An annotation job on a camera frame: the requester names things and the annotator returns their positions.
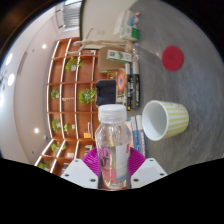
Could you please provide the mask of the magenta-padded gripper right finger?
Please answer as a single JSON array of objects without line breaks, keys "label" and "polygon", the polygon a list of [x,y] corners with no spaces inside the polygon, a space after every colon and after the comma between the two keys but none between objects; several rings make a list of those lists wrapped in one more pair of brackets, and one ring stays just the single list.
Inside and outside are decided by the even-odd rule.
[{"label": "magenta-padded gripper right finger", "polygon": [[130,149],[128,161],[129,185],[131,189],[140,188],[167,175],[154,158],[146,158],[136,149]]}]

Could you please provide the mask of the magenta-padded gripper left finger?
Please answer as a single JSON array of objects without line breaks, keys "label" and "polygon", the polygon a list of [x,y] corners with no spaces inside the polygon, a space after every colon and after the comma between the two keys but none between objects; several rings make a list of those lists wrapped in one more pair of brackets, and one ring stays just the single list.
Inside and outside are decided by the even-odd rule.
[{"label": "magenta-padded gripper left finger", "polygon": [[100,177],[97,149],[90,150],[82,159],[74,159],[61,177],[81,187],[97,189]]}]

